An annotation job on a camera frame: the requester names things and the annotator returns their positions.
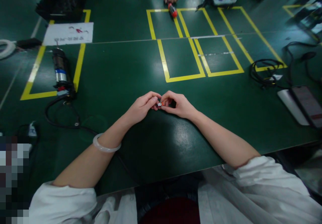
white sleeve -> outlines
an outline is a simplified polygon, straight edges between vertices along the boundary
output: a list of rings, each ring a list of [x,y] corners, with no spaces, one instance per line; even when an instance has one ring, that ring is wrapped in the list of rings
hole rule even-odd
[[[29,219],[33,224],[90,222],[97,201],[93,188],[56,187],[52,182],[42,184],[33,196]]]
[[[240,190],[283,223],[321,223],[322,206],[303,182],[271,157],[256,157],[234,171]]]

white coat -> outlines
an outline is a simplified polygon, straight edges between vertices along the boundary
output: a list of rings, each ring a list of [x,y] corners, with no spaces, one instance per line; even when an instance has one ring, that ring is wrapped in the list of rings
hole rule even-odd
[[[234,171],[235,185],[214,169],[203,174],[206,182],[198,188],[201,224],[322,223],[322,206],[299,178],[270,157],[256,157]],[[134,189],[96,198],[93,188],[44,183],[33,196],[29,219],[32,224],[137,223]]]

power cord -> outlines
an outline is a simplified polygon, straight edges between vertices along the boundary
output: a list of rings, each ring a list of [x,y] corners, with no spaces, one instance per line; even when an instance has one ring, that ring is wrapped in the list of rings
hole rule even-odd
[[[307,44],[307,43],[303,43],[303,42],[298,42],[298,41],[293,41],[293,42],[290,42],[288,43],[286,46],[285,46],[285,50],[286,52],[290,55],[290,63],[288,65],[288,69],[287,69],[287,74],[286,74],[286,82],[289,84],[289,87],[285,87],[285,86],[282,86],[282,85],[279,85],[277,83],[277,79],[276,77],[274,76],[277,69],[280,67],[280,66],[284,66],[284,64],[280,61],[277,61],[277,60],[274,60],[274,59],[260,59],[260,60],[257,60],[255,61],[253,64],[251,64],[250,66],[250,77],[252,79],[254,79],[256,82],[260,83],[261,84],[261,88],[262,89],[266,89],[266,88],[269,88],[269,87],[278,87],[278,88],[281,88],[281,89],[289,89],[293,86],[293,79],[292,79],[292,66],[294,64],[294,56],[293,56],[293,53],[290,51],[290,47],[291,46],[296,46],[296,45],[299,45],[299,46],[306,46],[306,47],[317,47],[318,44],[320,42],[317,42],[316,44]],[[316,53],[315,52],[307,52],[305,53],[302,58],[301,58],[301,61],[304,61],[305,63],[305,68],[306,68],[306,73],[308,75],[308,77],[313,80],[314,82],[318,82],[320,83],[320,81],[314,79],[310,72],[309,72],[309,67],[308,67],[308,60],[309,59],[312,59],[313,57],[315,57]],[[256,71],[256,68],[259,66],[259,65],[265,65],[267,66],[267,77],[262,77],[257,71]]]
[[[71,125],[62,125],[60,123],[58,123],[57,121],[52,121],[49,118],[49,109],[54,106],[55,104],[64,101],[64,104],[69,106],[75,116],[76,116],[76,122],[73,126]],[[86,130],[90,133],[92,133],[93,135],[97,135],[98,132],[88,128],[88,127],[84,127],[81,126],[81,120],[80,120],[80,116],[77,113],[76,109],[74,108],[74,106],[71,104],[71,102],[66,101],[66,95],[62,95],[62,96],[58,96],[56,99],[54,99],[53,101],[49,102],[48,105],[45,108],[45,118],[47,120],[47,122],[55,127],[59,127],[59,128],[64,128],[64,129],[83,129]],[[123,166],[124,170],[127,172],[127,174],[130,176],[130,178],[137,184],[137,185],[143,185],[145,182],[138,176],[134,175],[131,171],[129,171],[129,169],[127,168],[126,164],[124,163],[122,157],[120,156],[119,152],[115,152],[116,157],[118,158],[118,160],[120,161],[121,165]]]

white device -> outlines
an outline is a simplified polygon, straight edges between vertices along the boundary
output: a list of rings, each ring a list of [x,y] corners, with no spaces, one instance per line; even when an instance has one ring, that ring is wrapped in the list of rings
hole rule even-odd
[[[306,120],[288,89],[279,91],[277,95],[300,125],[309,126],[309,122]]]

white bracelet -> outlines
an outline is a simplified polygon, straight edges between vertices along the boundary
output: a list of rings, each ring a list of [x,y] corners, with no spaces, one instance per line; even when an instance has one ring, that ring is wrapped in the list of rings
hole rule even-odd
[[[113,153],[113,152],[116,152],[120,149],[122,143],[120,143],[119,146],[117,146],[116,148],[113,148],[113,149],[109,149],[109,148],[106,148],[106,147],[103,147],[102,145],[100,145],[97,141],[97,139],[102,135],[102,133],[96,135],[93,139],[93,144],[96,148],[98,148],[100,151],[102,152],[107,152],[107,153]]]

